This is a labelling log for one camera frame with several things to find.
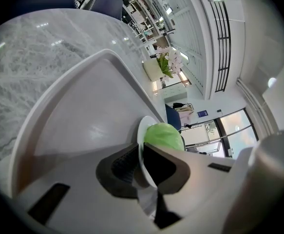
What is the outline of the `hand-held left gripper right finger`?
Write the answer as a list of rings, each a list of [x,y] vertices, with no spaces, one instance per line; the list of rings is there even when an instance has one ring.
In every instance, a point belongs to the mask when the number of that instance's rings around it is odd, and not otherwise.
[[[236,160],[144,145],[159,194],[155,224],[165,234],[225,234],[249,168],[251,148]]]

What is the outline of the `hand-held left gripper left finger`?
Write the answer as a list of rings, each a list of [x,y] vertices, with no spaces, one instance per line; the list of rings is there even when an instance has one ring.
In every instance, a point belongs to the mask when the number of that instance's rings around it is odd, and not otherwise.
[[[137,144],[83,153],[37,179],[13,178],[11,196],[39,234],[154,234],[134,180],[138,163]]]

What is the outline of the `green cabbage head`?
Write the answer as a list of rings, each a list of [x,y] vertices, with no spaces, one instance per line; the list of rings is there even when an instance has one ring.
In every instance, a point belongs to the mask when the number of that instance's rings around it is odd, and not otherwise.
[[[185,146],[180,133],[170,124],[158,123],[147,128],[144,142],[153,146],[162,146],[184,151]]]

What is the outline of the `white round plate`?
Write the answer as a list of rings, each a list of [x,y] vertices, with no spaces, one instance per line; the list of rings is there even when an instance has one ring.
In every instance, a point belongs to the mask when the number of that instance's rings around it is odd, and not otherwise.
[[[159,124],[159,122],[156,122],[154,118],[151,116],[145,116],[141,119],[138,131],[137,131],[137,144],[138,144],[138,158],[139,158],[139,165],[142,171],[142,174],[145,178],[145,180],[148,182],[150,186],[157,189],[157,186],[151,177],[150,173],[148,172],[146,166],[144,165],[144,158],[143,158],[143,149],[144,149],[144,138],[145,134],[147,132],[147,129],[151,127],[152,125]]]

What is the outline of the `grey rectangular tray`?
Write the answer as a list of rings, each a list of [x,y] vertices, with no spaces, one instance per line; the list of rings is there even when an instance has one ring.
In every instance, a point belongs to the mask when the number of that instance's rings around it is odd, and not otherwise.
[[[81,153],[136,141],[140,120],[167,120],[152,83],[103,49],[60,76],[37,100],[13,147],[7,179],[11,198],[59,163]]]

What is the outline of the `coat rack with clothes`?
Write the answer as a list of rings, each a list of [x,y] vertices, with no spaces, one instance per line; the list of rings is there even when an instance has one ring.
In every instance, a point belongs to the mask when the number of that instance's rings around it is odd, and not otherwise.
[[[174,103],[173,109],[178,112],[182,123],[190,123],[190,117],[194,113],[194,108],[191,103]]]

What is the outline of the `white locker cabinet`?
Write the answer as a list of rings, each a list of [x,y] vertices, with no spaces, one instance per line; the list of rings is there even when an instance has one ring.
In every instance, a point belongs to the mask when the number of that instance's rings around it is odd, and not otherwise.
[[[164,99],[171,101],[187,98],[187,90],[182,83],[167,86],[163,88],[162,93]]]

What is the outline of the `pink flowers in white pot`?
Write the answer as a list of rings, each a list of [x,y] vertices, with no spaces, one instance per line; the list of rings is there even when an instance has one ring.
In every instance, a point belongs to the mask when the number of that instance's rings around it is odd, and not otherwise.
[[[154,57],[143,62],[143,68],[151,82],[169,80],[181,72],[182,59],[181,53],[170,46],[157,47]]]

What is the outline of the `black mezzanine railing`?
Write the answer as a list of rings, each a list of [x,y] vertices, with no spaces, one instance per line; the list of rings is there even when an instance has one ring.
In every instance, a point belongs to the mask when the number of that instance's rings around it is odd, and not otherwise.
[[[216,82],[216,92],[226,89],[231,64],[231,28],[226,0],[208,0],[213,13],[217,42],[219,47],[219,64]]]

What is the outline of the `grey marble table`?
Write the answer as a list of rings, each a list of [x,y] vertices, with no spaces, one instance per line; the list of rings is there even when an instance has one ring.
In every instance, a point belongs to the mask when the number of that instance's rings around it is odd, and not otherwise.
[[[65,71],[102,49],[115,51],[156,104],[161,102],[142,67],[146,50],[120,20],[51,9],[0,26],[0,183],[7,180],[17,134],[35,102]]]

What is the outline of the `white shelving unit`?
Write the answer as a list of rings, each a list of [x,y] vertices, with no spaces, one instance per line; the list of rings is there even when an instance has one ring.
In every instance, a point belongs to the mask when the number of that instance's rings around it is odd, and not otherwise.
[[[132,18],[133,32],[144,44],[170,46],[172,25],[157,0],[124,0],[124,9]]]

